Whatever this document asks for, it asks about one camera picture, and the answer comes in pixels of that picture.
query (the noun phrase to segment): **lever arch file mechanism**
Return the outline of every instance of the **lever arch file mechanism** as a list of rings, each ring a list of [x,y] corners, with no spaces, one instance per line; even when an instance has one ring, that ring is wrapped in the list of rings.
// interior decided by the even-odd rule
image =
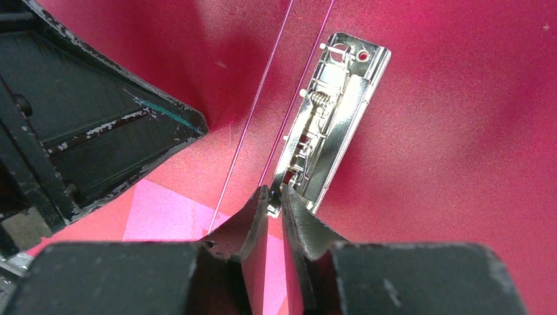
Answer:
[[[387,48],[344,33],[333,34],[320,48],[271,185],[268,210],[275,218],[282,184],[317,212],[391,57]]]

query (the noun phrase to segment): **black plastic part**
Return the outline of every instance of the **black plastic part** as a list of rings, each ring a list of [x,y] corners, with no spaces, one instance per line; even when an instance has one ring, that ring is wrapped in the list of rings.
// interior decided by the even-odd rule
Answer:
[[[505,265],[471,243],[353,244],[282,186],[290,314],[526,314]]]
[[[198,242],[47,247],[3,314],[262,314],[268,198]]]
[[[99,54],[36,1],[0,3],[0,257],[40,242],[10,240],[23,234],[7,232],[6,220],[35,207],[57,232],[207,132],[200,112]]]

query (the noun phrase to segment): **red hole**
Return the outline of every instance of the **red hole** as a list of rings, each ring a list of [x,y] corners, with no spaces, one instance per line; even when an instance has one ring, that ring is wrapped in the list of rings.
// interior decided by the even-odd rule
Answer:
[[[365,52],[365,51],[362,51],[362,52],[360,52],[360,53],[358,54],[358,59],[359,59],[360,61],[366,61],[366,60],[367,60],[367,57],[369,57],[369,55],[368,55],[367,52]]]
[[[284,174],[284,178],[282,180],[283,184],[288,184],[290,183],[290,179],[292,179],[292,177],[294,176],[294,173],[291,171],[286,171],[286,174]]]

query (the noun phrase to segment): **teal paint mark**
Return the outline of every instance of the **teal paint mark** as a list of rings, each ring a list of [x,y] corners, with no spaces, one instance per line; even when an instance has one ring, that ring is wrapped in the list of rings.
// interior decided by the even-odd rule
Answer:
[[[175,121],[178,121],[179,123],[181,123],[182,125],[188,127],[189,129],[192,129],[193,131],[197,132],[198,134],[202,134],[202,132],[199,130],[199,128],[194,127],[189,121],[183,119],[182,117],[176,115],[175,113],[160,107],[159,105],[153,104],[151,102],[149,102],[148,100],[144,100],[142,98],[139,98],[133,94],[131,94],[130,92],[128,92],[126,89],[123,89],[124,92],[126,92],[127,94],[131,95],[131,97],[133,97],[133,101],[136,104],[139,104],[141,106],[145,106],[148,107],[152,110],[156,110],[157,112],[163,113],[165,115],[167,115],[168,117],[174,119]]]

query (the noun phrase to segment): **scratched black edge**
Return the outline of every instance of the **scratched black edge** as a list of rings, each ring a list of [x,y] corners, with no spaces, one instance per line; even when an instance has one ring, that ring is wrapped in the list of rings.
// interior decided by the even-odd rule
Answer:
[[[157,89],[153,85],[150,85],[149,83],[142,80],[140,77],[127,71],[125,68],[121,67],[120,65],[116,64],[106,56],[93,49],[87,43],[82,41],[78,36],[73,34],[66,26],[60,23],[50,13],[48,13],[37,1],[22,1],[31,11],[38,15],[42,19],[42,21],[44,21],[44,23],[48,25],[47,27],[43,27],[45,35],[50,35],[51,39],[62,40],[66,44],[66,49],[71,49],[74,53],[79,53],[81,57],[84,57],[86,59],[92,58],[96,62],[101,62],[105,66],[108,66],[116,74],[126,77],[138,87],[149,91],[150,93],[154,94],[154,96],[158,96],[168,101],[171,106],[169,106],[168,104],[159,105],[170,111],[171,113],[182,117],[187,121],[190,121],[194,126],[199,126],[200,130],[196,131],[198,133],[198,137],[202,137],[208,132],[206,119],[201,112],[195,110],[194,108],[191,108],[183,102],[180,102],[176,98],[173,98],[162,90]]]
[[[297,198],[292,189],[282,185],[282,241],[284,243],[284,260],[286,264],[286,293],[290,312],[303,308],[303,311],[316,311],[318,301],[315,298],[313,284],[310,278],[309,261],[303,250],[303,240],[299,239],[300,222],[296,222],[293,209]]]
[[[200,240],[213,243],[214,247],[210,251],[220,252],[218,255],[229,255],[228,259],[223,260],[227,262],[234,298],[242,310],[251,309],[250,314],[263,312],[268,199],[269,188],[258,187],[240,211]],[[222,243],[231,234],[235,235],[232,239],[241,240],[241,247],[234,251],[229,247],[232,244]]]

